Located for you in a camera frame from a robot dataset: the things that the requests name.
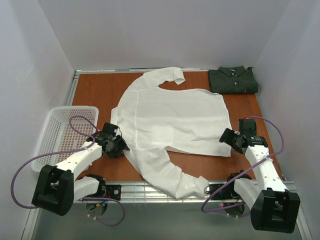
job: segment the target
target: wooden table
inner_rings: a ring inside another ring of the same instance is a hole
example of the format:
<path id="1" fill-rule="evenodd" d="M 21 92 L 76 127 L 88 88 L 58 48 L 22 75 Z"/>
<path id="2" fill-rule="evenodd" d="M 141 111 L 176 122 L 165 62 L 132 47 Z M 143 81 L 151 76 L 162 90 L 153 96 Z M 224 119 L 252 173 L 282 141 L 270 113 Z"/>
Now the wooden table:
<path id="1" fill-rule="evenodd" d="M 105 122 L 110 122 L 111 109 L 118 102 L 128 86 L 142 73 L 100 73 L 81 74 L 76 87 L 72 105 L 95 106 L 99 109 L 97 126 L 102 129 Z M 184 72 L 186 82 L 177 85 L 175 82 L 165 82 L 160 87 L 167 90 L 206 89 L 209 90 L 207 72 Z M 260 107 L 254 94 L 226 94 L 223 95 L 229 111 L 232 129 L 238 129 L 238 119 L 245 116 L 261 116 Z M 264 136 L 273 153 L 269 135 L 262 120 L 256 120 L 258 136 Z M 231 157 L 204 156 L 168 153 L 171 162 L 179 166 L 183 172 L 194 177 L 203 176 L 208 180 L 226 180 L 230 173 L 237 173 L 241 169 L 248 169 L 250 164 L 244 155 L 231 152 Z M 273 163 L 279 176 L 281 171 L 276 158 Z M 134 169 L 126 157 L 110 159 L 107 155 L 96 160 L 93 165 L 81 174 L 88 173 L 104 176 L 107 181 L 142 181 L 143 178 Z"/>

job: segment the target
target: white laundry basket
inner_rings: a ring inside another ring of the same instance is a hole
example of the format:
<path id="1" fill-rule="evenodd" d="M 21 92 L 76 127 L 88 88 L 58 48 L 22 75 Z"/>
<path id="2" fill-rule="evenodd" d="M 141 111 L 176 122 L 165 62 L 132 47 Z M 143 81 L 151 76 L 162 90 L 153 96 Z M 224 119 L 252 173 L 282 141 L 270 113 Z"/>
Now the white laundry basket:
<path id="1" fill-rule="evenodd" d="M 86 117 L 94 125 L 97 125 L 99 110 L 95 106 L 60 106 L 51 109 L 46 119 L 40 142 L 37 145 L 36 155 L 81 148 L 87 137 L 71 129 L 69 119 L 75 115 Z M 91 135 L 96 131 L 83 118 L 76 117 L 72 119 L 72 125 L 84 134 Z M 39 158 L 31 163 L 31 168 L 35 172 L 40 172 L 44 165 L 54 166 L 71 154 L 64 153 Z"/>

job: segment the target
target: white fabric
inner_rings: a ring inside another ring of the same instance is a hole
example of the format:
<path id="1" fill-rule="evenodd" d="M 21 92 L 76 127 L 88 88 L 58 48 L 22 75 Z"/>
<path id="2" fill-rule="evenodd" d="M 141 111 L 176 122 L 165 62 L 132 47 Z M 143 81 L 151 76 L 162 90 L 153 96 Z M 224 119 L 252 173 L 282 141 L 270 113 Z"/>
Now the white fabric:
<path id="1" fill-rule="evenodd" d="M 178 67 L 144 73 L 112 110 L 111 123 L 120 127 L 130 148 L 124 154 L 147 182 L 175 198 L 204 197 L 209 182 L 183 173 L 170 162 L 166 148 L 229 157 L 231 147 L 219 143 L 225 128 L 231 128 L 228 110 L 217 93 L 158 87 L 165 81 L 182 84 L 184 74 Z"/>

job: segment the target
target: white wall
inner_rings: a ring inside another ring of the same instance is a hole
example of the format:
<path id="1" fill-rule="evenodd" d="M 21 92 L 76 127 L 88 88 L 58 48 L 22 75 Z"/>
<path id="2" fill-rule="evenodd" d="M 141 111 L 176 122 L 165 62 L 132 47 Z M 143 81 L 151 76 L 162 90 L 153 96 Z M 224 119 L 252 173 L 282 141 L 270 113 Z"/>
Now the white wall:
<path id="1" fill-rule="evenodd" d="M 290 0 L 38 0 L 72 67 L 252 66 Z"/>
<path id="2" fill-rule="evenodd" d="M 294 180 L 313 239 L 320 239 L 320 1 L 291 0 L 254 72 L 263 115 L 283 131 L 278 156 Z M 269 129 L 274 148 L 278 134 Z"/>
<path id="3" fill-rule="evenodd" d="M 10 196 L 17 168 L 34 154 L 48 111 L 66 103 L 74 70 L 37 0 L 0 1 L 0 239 L 19 240 L 29 211 Z M 18 199 L 30 204 L 36 178 L 21 173 Z"/>

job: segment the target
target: dark green folded shirt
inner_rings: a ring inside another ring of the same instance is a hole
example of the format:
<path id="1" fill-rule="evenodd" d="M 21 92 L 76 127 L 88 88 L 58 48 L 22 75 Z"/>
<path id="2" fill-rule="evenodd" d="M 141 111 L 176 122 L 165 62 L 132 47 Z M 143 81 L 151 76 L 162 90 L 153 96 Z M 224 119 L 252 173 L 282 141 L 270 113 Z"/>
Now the dark green folded shirt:
<path id="1" fill-rule="evenodd" d="M 210 91 L 219 94 L 254 94 L 258 92 L 258 83 L 252 67 L 219 67 L 209 70 Z"/>

